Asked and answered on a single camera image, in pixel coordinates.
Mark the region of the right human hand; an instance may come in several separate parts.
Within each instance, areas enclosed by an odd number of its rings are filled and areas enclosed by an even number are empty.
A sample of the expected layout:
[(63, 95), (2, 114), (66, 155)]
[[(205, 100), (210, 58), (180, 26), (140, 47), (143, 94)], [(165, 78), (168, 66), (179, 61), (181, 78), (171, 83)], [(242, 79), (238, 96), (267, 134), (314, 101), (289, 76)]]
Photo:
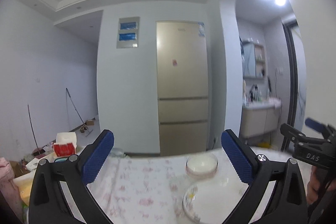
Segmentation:
[(311, 205), (318, 200), (318, 191), (321, 187), (320, 178), (325, 174), (326, 170), (312, 166), (306, 192), (306, 201), (308, 205)]

